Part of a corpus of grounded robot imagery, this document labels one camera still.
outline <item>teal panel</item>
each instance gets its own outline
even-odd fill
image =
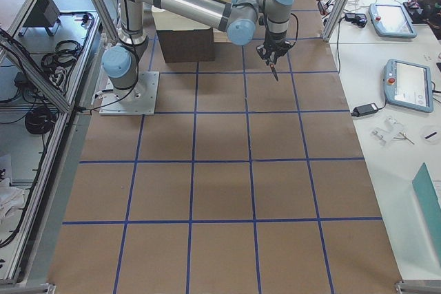
[[[438,261],[441,263],[441,208],[425,163],[422,164],[412,184],[438,254]]]

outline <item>tablet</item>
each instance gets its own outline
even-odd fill
[[[421,112],[433,111],[430,68],[391,59],[384,67],[384,94],[392,105]]]
[[[369,15],[375,31],[381,37],[410,39],[417,36],[409,14],[400,3],[396,5],[372,3],[369,6]]]

